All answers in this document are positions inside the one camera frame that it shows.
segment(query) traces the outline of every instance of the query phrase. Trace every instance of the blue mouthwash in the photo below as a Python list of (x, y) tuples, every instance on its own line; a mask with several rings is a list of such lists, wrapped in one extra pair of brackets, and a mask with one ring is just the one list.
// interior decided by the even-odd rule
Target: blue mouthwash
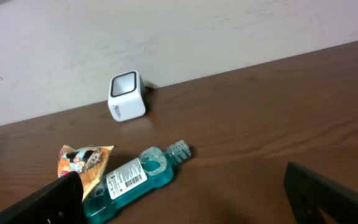
[(151, 147), (140, 156), (103, 176), (100, 183), (84, 200), (84, 211), (92, 223), (111, 219), (116, 211), (146, 192), (169, 183), (172, 167), (191, 156), (189, 147), (181, 140), (165, 152)]

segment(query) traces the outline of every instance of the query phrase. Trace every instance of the snack wrapper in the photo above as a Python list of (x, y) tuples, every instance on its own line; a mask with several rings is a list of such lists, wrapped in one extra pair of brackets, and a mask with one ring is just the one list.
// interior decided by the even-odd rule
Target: snack wrapper
[(64, 145), (60, 150), (57, 167), (58, 177), (76, 171), (80, 174), (84, 195), (82, 200), (100, 182), (109, 155), (114, 146), (89, 146), (74, 149)]

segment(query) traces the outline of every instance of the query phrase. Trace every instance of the barcode label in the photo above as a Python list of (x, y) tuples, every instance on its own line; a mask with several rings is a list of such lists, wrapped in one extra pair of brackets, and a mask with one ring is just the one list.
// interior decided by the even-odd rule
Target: barcode label
[(142, 176), (139, 174), (136, 177), (132, 178), (131, 180), (128, 180), (127, 182), (125, 182), (125, 186), (130, 187), (133, 184), (138, 183), (140, 180), (142, 180)]
[(110, 197), (113, 200), (146, 180), (147, 176), (139, 159), (134, 159), (108, 173), (106, 178)]

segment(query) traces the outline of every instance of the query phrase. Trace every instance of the wooden desk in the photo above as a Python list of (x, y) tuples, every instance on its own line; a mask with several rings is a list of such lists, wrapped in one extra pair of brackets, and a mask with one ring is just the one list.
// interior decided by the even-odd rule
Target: wooden desk
[(124, 123), (101, 102), (0, 127), (0, 210), (57, 178), (64, 144), (117, 144), (110, 171), (181, 139), (194, 158), (114, 221), (294, 223), (288, 161), (358, 191), (358, 42), (159, 88)]

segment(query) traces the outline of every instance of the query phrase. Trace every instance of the black object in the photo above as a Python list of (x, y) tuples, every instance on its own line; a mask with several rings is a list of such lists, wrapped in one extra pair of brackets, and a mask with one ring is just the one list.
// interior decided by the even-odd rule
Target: black object
[(77, 172), (51, 184), (0, 212), (3, 223), (85, 223), (83, 186)]
[(288, 163), (284, 188), (298, 224), (325, 224), (319, 209), (339, 223), (358, 223), (358, 193), (300, 164)]

